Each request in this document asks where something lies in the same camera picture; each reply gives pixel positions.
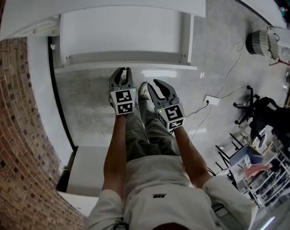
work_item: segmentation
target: trash can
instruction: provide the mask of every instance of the trash can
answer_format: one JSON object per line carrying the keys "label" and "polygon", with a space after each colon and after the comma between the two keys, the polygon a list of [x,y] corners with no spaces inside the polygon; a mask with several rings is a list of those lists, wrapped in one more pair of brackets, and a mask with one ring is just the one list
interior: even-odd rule
{"label": "trash can", "polygon": [[279,37],[271,30],[256,31],[248,34],[245,45],[252,55],[262,55],[271,59],[278,58]]}

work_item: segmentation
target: person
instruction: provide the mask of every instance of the person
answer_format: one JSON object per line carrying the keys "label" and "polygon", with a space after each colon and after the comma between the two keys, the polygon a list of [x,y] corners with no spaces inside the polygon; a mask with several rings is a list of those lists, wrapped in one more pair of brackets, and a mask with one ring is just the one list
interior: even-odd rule
{"label": "person", "polygon": [[212,201],[244,229],[256,205],[223,176],[211,177],[184,128],[169,134],[150,107],[147,82],[133,113],[115,118],[104,183],[86,230],[217,230]]}

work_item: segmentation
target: white sneaker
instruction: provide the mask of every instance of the white sneaker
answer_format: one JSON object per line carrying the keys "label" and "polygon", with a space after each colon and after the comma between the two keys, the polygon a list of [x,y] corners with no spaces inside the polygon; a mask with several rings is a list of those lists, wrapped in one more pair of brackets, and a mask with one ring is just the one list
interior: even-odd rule
{"label": "white sneaker", "polygon": [[150,95],[147,88],[148,82],[143,82],[139,88],[139,97],[150,100]]}

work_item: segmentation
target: shirt sleeve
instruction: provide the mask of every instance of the shirt sleeve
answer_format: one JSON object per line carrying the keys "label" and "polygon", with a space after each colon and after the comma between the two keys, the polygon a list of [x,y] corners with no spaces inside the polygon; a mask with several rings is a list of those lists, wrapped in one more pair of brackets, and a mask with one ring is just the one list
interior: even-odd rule
{"label": "shirt sleeve", "polygon": [[245,229],[251,228],[258,207],[240,193],[226,177],[212,177],[203,185],[202,189],[209,197],[222,204],[236,219],[243,223]]}
{"label": "shirt sleeve", "polygon": [[101,191],[99,199],[91,211],[85,230],[112,230],[123,219],[123,203],[114,191]]}

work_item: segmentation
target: white marker cube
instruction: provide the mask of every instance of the white marker cube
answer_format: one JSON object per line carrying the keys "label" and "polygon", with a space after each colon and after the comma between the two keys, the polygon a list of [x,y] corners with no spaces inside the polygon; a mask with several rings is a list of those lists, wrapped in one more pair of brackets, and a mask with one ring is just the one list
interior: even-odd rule
{"label": "white marker cube", "polygon": [[168,131],[183,126],[185,118],[183,105],[181,103],[157,109],[158,119]]}
{"label": "white marker cube", "polygon": [[128,114],[134,111],[136,89],[110,92],[116,115]]}

